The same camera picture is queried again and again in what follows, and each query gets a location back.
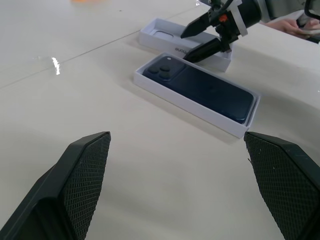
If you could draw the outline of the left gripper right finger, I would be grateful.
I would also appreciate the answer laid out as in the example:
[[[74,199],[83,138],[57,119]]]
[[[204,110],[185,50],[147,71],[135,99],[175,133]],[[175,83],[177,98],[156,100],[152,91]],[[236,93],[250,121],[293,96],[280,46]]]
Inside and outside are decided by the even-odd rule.
[[[320,166],[297,144],[248,131],[259,192],[285,240],[320,240]]]

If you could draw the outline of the white box tray with insert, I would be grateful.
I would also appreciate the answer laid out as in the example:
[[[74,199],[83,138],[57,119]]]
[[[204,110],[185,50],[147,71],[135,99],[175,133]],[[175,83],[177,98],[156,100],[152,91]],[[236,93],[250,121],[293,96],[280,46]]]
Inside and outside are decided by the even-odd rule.
[[[159,60],[162,57],[165,56],[169,56],[169,57],[173,57],[176,58],[180,61],[182,61],[183,63],[190,65],[196,69],[199,69],[207,74],[210,74],[214,77],[217,77],[223,81],[226,81],[232,85],[235,85],[243,90],[248,91],[249,93],[251,93],[254,97],[254,101],[253,101],[253,105],[251,107],[251,110],[249,112],[249,115],[246,119],[245,123],[238,123],[226,116],[223,116],[213,110],[210,110],[206,107],[204,107],[201,104],[196,103],[195,101],[184,97],[183,95],[178,94],[177,92],[168,89],[165,86],[160,85],[159,83],[154,82],[153,80],[143,76],[143,71],[149,67],[151,64],[155,63],[157,60]],[[148,63],[146,63],[145,65],[143,65],[142,67],[138,68],[134,74],[134,78],[133,78],[133,82],[135,85],[141,87],[142,89],[166,100],[167,102],[187,111],[188,113],[218,127],[219,129],[237,137],[237,138],[242,138],[245,135],[245,132],[247,132],[249,130],[249,128],[252,125],[255,113],[257,111],[261,96],[260,94],[251,91],[243,86],[240,86],[226,78],[220,77],[217,74],[208,71],[200,66],[197,66],[193,63],[190,63],[184,59],[175,57],[171,54],[168,53],[162,53],[160,55],[158,55],[157,57],[155,57],[154,59],[152,59],[151,61],[149,61]]]

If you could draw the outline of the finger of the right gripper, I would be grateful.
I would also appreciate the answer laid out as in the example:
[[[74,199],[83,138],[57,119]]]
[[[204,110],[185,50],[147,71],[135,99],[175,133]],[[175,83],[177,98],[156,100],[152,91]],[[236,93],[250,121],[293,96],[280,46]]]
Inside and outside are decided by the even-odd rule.
[[[181,38],[189,38],[196,36],[203,31],[205,31],[211,25],[211,12],[208,11],[198,17],[197,19],[190,22],[185,29],[183,30],[182,34],[180,35]]]
[[[198,63],[220,52],[221,50],[221,41],[219,38],[216,37],[206,43],[200,44],[197,47],[191,49],[183,57],[183,59],[190,63]]]

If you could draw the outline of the person's bare hand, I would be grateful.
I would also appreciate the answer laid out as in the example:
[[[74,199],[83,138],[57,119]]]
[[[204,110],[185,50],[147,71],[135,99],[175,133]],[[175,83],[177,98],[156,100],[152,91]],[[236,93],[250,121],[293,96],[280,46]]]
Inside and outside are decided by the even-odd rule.
[[[315,18],[310,18],[303,27],[304,30],[320,30],[320,20]]]
[[[268,22],[265,24],[267,27],[281,31],[291,35],[299,35],[302,33],[294,19],[282,19],[278,21]]]

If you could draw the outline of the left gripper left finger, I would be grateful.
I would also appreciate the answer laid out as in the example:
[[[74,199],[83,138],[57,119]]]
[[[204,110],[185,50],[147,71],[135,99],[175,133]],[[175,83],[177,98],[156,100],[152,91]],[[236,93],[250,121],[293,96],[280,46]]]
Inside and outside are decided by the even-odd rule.
[[[0,240],[85,240],[102,191],[111,134],[84,136],[32,186]]]

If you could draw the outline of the dark blue smartphone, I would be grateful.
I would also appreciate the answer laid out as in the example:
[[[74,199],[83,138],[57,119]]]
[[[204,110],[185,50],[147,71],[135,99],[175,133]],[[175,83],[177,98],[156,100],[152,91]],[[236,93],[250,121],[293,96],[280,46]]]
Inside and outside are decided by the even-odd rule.
[[[254,103],[248,91],[174,57],[160,58],[142,75],[240,124],[246,122]]]

